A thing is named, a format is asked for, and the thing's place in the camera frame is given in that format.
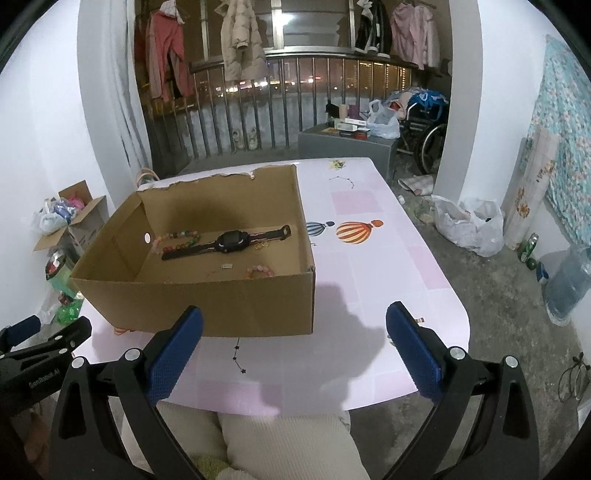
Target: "table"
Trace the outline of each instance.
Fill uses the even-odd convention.
[[[349,410],[411,393],[415,385],[385,328],[386,309],[396,300],[415,318],[422,317],[422,325],[434,329],[447,346],[467,350],[466,310],[372,161],[278,164],[288,163],[297,165],[306,220],[320,225],[312,225],[311,232],[322,230],[310,238],[316,264],[314,333],[242,338],[239,343],[203,338],[169,398],[173,403],[244,415],[302,415]],[[155,186],[260,166],[189,174]],[[359,244],[347,244],[336,235],[345,222],[372,221],[375,226],[365,229],[369,237]],[[143,348],[152,337],[142,332],[115,336],[88,301],[80,314],[90,319],[93,332],[75,353],[91,363]]]
[[[394,176],[398,138],[388,140],[381,137],[368,137],[356,140],[341,137],[335,133],[325,133],[326,125],[317,125],[298,134],[297,148],[300,158],[369,157],[386,182]]]

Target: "watch face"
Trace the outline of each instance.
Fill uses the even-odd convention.
[[[234,230],[233,232],[226,232],[222,234],[222,238],[220,240],[220,243],[224,246],[235,245],[238,242],[240,242],[240,232],[238,230]]]

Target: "screw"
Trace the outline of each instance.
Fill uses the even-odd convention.
[[[519,362],[517,361],[517,359],[511,355],[509,355],[507,358],[505,358],[505,363],[507,365],[509,365],[511,368],[515,368],[515,367],[517,367],[517,365],[519,365]]]
[[[449,349],[449,354],[456,360],[462,360],[466,356],[466,352],[458,346],[451,347]]]
[[[84,357],[83,356],[77,356],[74,360],[72,360],[72,367],[73,368],[80,368],[82,365],[84,365]]]
[[[137,348],[131,348],[125,352],[125,359],[130,362],[139,358],[140,351]]]

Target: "wheelchair wheel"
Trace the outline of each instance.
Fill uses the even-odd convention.
[[[414,160],[424,175],[435,173],[439,169],[447,124],[427,127],[418,136],[414,147]]]

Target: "balcony railing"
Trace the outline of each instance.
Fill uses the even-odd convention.
[[[343,50],[274,50],[268,77],[231,85],[221,59],[203,61],[192,66],[196,94],[171,102],[150,99],[142,87],[154,170],[172,176],[191,159],[293,148],[300,131],[326,122],[328,100],[365,111],[372,99],[411,84],[408,65]]]

